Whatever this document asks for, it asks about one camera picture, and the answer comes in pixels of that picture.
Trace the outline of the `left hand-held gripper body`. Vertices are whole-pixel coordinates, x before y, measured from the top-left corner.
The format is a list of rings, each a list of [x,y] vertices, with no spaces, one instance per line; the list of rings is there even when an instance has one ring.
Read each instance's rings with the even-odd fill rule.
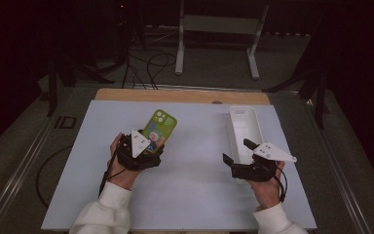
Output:
[[[158,167],[161,164],[161,156],[144,154],[149,143],[150,141],[143,136],[141,130],[132,130],[129,135],[123,135],[116,148],[118,162],[133,172]]]

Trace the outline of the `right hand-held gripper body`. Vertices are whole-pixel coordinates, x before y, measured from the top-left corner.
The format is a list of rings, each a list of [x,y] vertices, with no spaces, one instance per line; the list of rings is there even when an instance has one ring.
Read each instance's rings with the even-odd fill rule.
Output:
[[[231,167],[232,177],[255,182],[270,180],[275,174],[278,161],[296,162],[297,158],[270,142],[258,144],[251,151],[250,164],[235,163]]]

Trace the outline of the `long white plastic tray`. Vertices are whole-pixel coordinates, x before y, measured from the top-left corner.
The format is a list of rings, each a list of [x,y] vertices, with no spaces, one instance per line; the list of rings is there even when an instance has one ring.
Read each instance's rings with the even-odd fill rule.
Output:
[[[235,163],[250,164],[251,151],[243,145],[245,138],[256,144],[264,142],[256,110],[252,106],[232,106],[227,120],[231,158]]]

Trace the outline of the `green phone with cartoon case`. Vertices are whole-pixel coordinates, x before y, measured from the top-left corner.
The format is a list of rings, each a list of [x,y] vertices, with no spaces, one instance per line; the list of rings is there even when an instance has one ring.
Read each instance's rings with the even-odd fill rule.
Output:
[[[166,143],[176,125],[177,120],[173,116],[163,109],[157,109],[142,131],[143,136],[150,141],[144,154],[156,154]]]

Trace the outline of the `person's left hand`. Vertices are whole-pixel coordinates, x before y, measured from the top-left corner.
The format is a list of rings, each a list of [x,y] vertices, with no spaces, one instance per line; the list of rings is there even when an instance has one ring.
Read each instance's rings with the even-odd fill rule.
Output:
[[[121,137],[122,134],[118,134],[110,145],[112,158],[117,146],[121,142]],[[140,171],[128,171],[118,162],[118,159],[112,158],[108,161],[107,181],[124,189],[131,190],[136,178],[140,175]]]

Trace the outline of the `person's right hand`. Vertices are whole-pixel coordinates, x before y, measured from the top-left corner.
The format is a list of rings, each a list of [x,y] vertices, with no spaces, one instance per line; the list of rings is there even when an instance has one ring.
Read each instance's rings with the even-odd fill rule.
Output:
[[[278,161],[276,174],[265,182],[249,181],[258,202],[258,211],[270,209],[281,202],[281,173],[285,162]]]

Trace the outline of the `pale grey board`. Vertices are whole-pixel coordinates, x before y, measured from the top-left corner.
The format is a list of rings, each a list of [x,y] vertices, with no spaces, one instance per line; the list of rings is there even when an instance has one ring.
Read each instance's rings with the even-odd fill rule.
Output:
[[[222,161],[230,151],[229,105],[112,100],[90,103],[43,229],[71,227],[98,196],[113,138],[143,128],[157,109],[174,116],[177,126],[165,144],[161,165],[142,172],[132,187],[131,230],[256,229],[253,192],[244,181],[232,178]]]

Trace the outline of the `black tripod stand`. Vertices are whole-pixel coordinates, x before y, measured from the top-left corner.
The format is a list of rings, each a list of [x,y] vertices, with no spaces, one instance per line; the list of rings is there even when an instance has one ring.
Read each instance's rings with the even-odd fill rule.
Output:
[[[101,69],[90,70],[82,63],[74,60],[73,58],[63,54],[61,51],[54,51],[49,56],[49,90],[46,92],[46,98],[49,102],[48,117],[51,117],[57,107],[57,84],[56,79],[60,78],[67,86],[73,86],[75,79],[71,72],[67,70],[75,69],[84,73],[91,79],[102,84],[113,84],[113,81],[108,80],[101,76],[101,73],[111,72],[119,67],[118,64],[110,65]]]
[[[264,93],[276,93],[282,91],[283,89],[293,85],[299,81],[303,82],[302,87],[297,92],[297,95],[301,99],[311,99],[313,94],[315,97],[315,120],[317,125],[323,129],[323,112],[324,112],[324,99],[325,99],[325,89],[327,80],[327,69],[322,65],[316,64],[313,68],[302,68],[296,69],[291,77],[276,86],[271,88],[263,89]]]

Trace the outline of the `white metal stand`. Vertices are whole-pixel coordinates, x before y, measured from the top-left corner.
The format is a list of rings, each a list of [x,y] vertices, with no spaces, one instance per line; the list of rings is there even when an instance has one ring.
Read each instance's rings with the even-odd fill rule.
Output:
[[[255,51],[261,38],[262,30],[268,15],[270,5],[264,4],[261,15],[257,19],[227,18],[213,16],[187,15],[184,12],[185,0],[180,0],[179,25],[178,25],[178,49],[175,61],[175,74],[183,73],[185,44],[185,31],[200,31],[213,33],[235,33],[252,35],[252,45],[246,49],[250,75],[253,80],[260,78]]]

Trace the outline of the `metal floor rail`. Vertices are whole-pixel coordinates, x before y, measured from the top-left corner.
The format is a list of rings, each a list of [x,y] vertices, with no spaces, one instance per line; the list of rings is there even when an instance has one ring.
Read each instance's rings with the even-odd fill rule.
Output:
[[[313,102],[310,99],[308,99],[303,100],[302,103],[304,105],[305,110],[307,111],[310,121],[314,124],[314,127],[318,132],[319,141],[324,147],[325,160],[328,164],[329,170],[331,171],[333,179],[341,194],[345,207],[351,217],[356,233],[372,234],[370,226],[362,212],[362,209],[357,201],[357,198],[352,188],[350,187],[349,182],[341,166],[337,161],[336,154],[330,145],[330,142],[325,134],[325,131],[318,126],[318,123],[314,116],[315,107]]]
[[[0,234],[65,234],[41,225],[82,117],[32,106],[0,137]]]

